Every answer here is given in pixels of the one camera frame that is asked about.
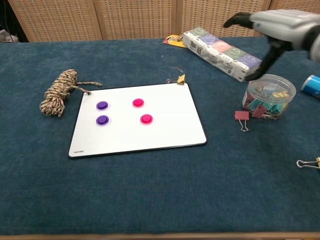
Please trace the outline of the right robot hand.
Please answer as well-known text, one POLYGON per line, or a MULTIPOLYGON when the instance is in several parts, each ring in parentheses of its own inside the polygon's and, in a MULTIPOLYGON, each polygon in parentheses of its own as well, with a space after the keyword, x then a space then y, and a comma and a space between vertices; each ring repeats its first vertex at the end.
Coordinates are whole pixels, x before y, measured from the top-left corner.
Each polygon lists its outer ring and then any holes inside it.
POLYGON ((253 29, 268 39, 270 49, 260 67, 245 77, 254 81, 262 77, 276 60, 289 51, 307 51, 308 58, 320 61, 320 15, 296 9, 275 9, 255 13, 238 12, 223 24, 253 29))

